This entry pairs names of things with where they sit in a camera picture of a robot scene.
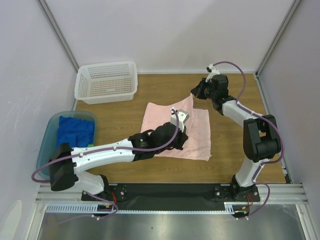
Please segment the pink towel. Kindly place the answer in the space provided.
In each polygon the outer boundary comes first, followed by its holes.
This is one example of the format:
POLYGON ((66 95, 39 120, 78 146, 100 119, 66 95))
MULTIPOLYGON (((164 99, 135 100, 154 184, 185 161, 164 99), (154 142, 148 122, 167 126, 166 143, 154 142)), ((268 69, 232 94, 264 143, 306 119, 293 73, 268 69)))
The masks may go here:
POLYGON ((154 130, 158 126, 169 122, 171 108, 188 112, 189 118, 185 124, 188 140, 183 144, 183 150, 166 150, 156 156, 208 161, 211 157, 209 111, 194 108, 194 99, 191 95, 179 102, 167 106, 149 102, 145 109, 140 131, 154 130))

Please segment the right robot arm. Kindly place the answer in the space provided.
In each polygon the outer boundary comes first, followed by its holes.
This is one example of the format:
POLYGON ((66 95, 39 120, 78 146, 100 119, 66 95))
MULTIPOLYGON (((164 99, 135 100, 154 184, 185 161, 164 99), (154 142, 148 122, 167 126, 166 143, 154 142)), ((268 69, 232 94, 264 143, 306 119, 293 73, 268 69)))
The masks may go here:
POLYGON ((277 122, 273 115, 261 115, 246 108, 229 95, 228 77, 216 74, 203 77, 190 92, 201 100, 211 100, 213 108, 243 128, 242 144, 245 159, 240 170, 232 177, 227 198, 243 202, 250 198, 256 180, 264 165, 282 150, 277 122))

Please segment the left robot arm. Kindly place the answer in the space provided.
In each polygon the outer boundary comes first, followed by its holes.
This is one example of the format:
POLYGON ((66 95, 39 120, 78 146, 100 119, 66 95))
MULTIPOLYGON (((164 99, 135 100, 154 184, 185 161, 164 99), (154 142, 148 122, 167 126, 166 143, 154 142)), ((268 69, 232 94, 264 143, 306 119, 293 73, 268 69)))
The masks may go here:
POLYGON ((50 189, 53 192, 81 191, 105 200, 112 192, 107 177, 91 174, 88 170, 115 163, 148 160, 173 149, 182 150, 187 140, 186 126, 166 122, 155 130, 136 133, 121 141, 95 146, 93 149, 71 148, 69 144, 63 143, 51 159, 66 159, 48 167, 50 189))

